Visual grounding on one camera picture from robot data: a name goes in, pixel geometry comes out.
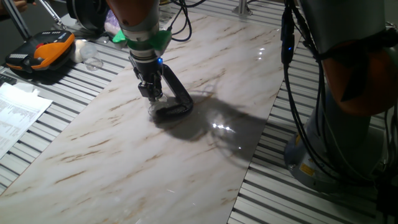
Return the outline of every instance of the cable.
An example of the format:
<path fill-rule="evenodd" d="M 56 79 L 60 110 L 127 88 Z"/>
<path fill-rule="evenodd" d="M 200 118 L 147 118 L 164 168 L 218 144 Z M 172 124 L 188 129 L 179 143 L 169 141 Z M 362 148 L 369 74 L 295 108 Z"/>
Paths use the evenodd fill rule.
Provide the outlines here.
<path fill-rule="evenodd" d="M 199 2 L 197 2 L 197 3 L 195 3 L 195 4 L 192 4 L 192 5 L 187 5 L 187 4 L 182 4 L 182 3 L 178 3 L 176 0 L 170 0 L 172 3 L 174 3 L 174 4 L 176 4 L 176 5 L 178 5 L 178 6 L 180 6 L 180 7 L 186 7 L 186 8 L 189 8 L 189 7 L 197 7 L 197 6 L 199 6 L 200 4 L 202 4 L 202 3 L 204 3 L 205 1 L 207 1 L 207 0 L 201 0 L 201 1 L 199 1 Z"/>
<path fill-rule="evenodd" d="M 289 8 L 289 2 L 287 2 L 286 0 L 285 0 L 285 5 L 286 5 L 285 12 L 289 12 L 289 11 L 287 11 L 287 9 Z M 294 5 L 292 6 L 292 9 L 291 9 L 291 10 L 293 10 L 293 12 L 295 13 L 296 18 L 298 19 L 299 26 L 300 26 L 301 29 L 299 29 L 299 28 L 297 27 L 297 25 L 294 23 L 294 20 L 291 18 L 291 16 L 290 16 L 290 20 L 289 20 L 289 17 L 286 17 L 285 20 L 287 20 L 287 22 L 293 22 L 293 23 L 294 23 L 294 26 L 299 30 L 299 32 L 302 34 L 302 37 L 305 39 L 305 46 L 306 46 L 307 48 L 310 49 L 310 51 L 313 53 L 315 59 L 317 59 L 318 53 L 317 53 L 317 50 L 316 50 L 316 48 L 315 48 L 315 44 L 312 42 L 312 39 L 309 39 L 309 40 L 308 40 L 308 38 L 306 39 L 306 37 L 310 37 L 310 33 L 309 33 L 309 29 L 308 29 L 308 27 L 307 27 L 307 25 L 306 25 L 306 23 L 305 23 L 304 18 L 299 14 L 298 9 L 297 9 Z M 322 159 L 322 157 L 320 157 L 320 156 L 318 155 L 318 153 L 313 149 L 312 145 L 310 144 L 310 141 L 308 140 L 308 137 L 307 137 L 307 134 L 306 134 L 306 132 L 305 132 L 305 129 L 303 128 L 303 124 L 302 124 L 302 122 L 301 122 L 301 120 L 300 120 L 299 113 L 298 113 L 298 111 L 297 111 L 297 109 L 296 109 L 296 107 L 295 107 L 295 103 L 294 103 L 293 96 L 292 96 L 292 94 L 291 94 L 290 83 L 289 83 L 289 75 L 288 75 L 289 63 L 291 62 L 291 60 L 290 60 L 290 62 L 289 62 L 289 60 L 283 59 L 283 57 L 282 57 L 282 61 L 288 61 L 287 64 L 284 63 L 284 73 L 285 73 L 285 82 L 286 82 L 286 86 L 287 86 L 287 90 L 288 90 L 288 95 L 289 95 L 289 103 L 290 103 L 290 107 L 291 107 L 291 109 L 292 109 L 292 116 L 293 116 L 293 118 L 294 118 L 294 120 L 295 120 L 295 124 L 296 124 L 297 130 L 298 130 L 298 133 L 299 133 L 300 137 L 302 138 L 302 142 L 303 142 L 303 144 L 305 145 L 305 147 L 307 148 L 307 152 L 308 152 L 308 154 L 310 155 L 310 157 L 313 159 L 314 163 L 315 163 L 315 164 L 317 165 L 317 167 L 318 167 L 322 172 L 324 172 L 327 176 L 329 176 L 330 178 L 332 178 L 332 179 L 334 179 L 334 180 L 337 180 L 337 181 L 339 181 L 339 182 L 347 183 L 347 184 L 350 184 L 350 185 L 373 185 L 373 182 L 366 182 L 366 183 L 351 183 L 351 182 L 345 181 L 344 179 L 336 178 L 335 176 L 333 176 L 333 175 L 331 175 L 329 172 L 327 172 L 327 171 L 318 163 L 317 159 L 319 159 L 320 161 L 322 161 L 322 162 L 324 163 L 324 165 L 326 165 L 329 169 L 335 171 L 336 173 L 338 173 L 338 174 L 340 174 L 340 175 L 342 175 L 342 176 L 347 177 L 348 179 L 351 179 L 351 178 L 348 177 L 346 174 L 342 174 L 342 173 L 338 172 L 334 167 L 332 167 L 332 166 L 329 165 L 326 161 L 324 161 L 324 160 Z M 325 100 L 325 80 L 324 80 L 324 75 L 323 75 L 322 63 L 321 63 L 319 60 L 317 60 L 317 62 L 318 62 L 318 66 L 319 66 L 319 68 L 320 68 L 320 81 L 319 81 L 319 86 L 318 86 L 317 110 L 316 110 L 316 116 L 318 117 L 319 100 L 322 100 L 322 102 L 323 102 L 323 107 L 325 107 L 325 101 L 326 101 L 326 100 Z M 322 137 L 322 136 L 320 135 L 320 133 L 319 133 L 318 119 L 316 120 L 316 123 L 317 123 L 317 131 L 318 131 L 318 134 L 319 134 L 320 137 Z"/>
<path fill-rule="evenodd" d="M 175 15 L 175 17 L 174 17 L 174 19 L 173 19 L 173 22 L 172 22 L 172 23 L 169 25 L 169 27 L 167 28 L 168 31 L 171 31 L 171 30 L 173 29 L 174 22 L 177 20 L 177 17 L 180 15 L 181 11 L 182 11 L 182 7 L 181 7 L 180 10 L 178 11 L 177 15 Z"/>
<path fill-rule="evenodd" d="M 184 26 L 183 26 L 179 31 L 173 33 L 173 35 L 177 35 L 177 34 L 181 33 L 182 31 L 184 31 L 185 28 L 187 27 L 187 24 L 188 24 L 188 20 L 187 20 L 187 18 L 185 18 L 185 24 L 184 24 Z"/>
<path fill-rule="evenodd" d="M 179 33 L 181 33 L 182 31 L 184 31 L 184 29 L 186 28 L 186 25 L 188 24 L 188 28 L 189 28 L 189 34 L 188 34 L 188 37 L 187 38 L 185 38 L 185 39 L 176 39 L 176 38 L 173 38 L 172 37 L 172 40 L 174 40 L 174 41 L 177 41 L 177 42 L 186 42 L 186 41 L 188 41 L 190 38 L 191 38 L 191 36 L 192 36 L 192 25 L 191 25 L 191 21 L 190 21 L 190 19 L 189 19 L 189 15 L 188 15 L 188 9 L 187 9 L 187 3 L 185 2 L 185 0 L 179 0 L 180 1 L 180 4 L 179 5 L 181 5 L 181 11 L 184 13 L 184 15 L 185 15 L 185 25 L 184 25 L 184 27 L 181 29 L 181 30 L 179 30 L 177 33 L 175 33 L 175 34 L 179 34 Z"/>

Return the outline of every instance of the marble slab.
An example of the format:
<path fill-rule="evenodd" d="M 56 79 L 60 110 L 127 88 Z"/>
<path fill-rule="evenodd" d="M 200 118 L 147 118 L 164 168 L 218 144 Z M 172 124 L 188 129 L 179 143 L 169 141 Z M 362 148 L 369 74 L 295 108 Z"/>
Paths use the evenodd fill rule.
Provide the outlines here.
<path fill-rule="evenodd" d="M 151 123 L 125 68 L 1 195 L 0 223 L 227 222 L 283 80 L 280 32 L 190 17 L 164 63 L 193 113 Z"/>

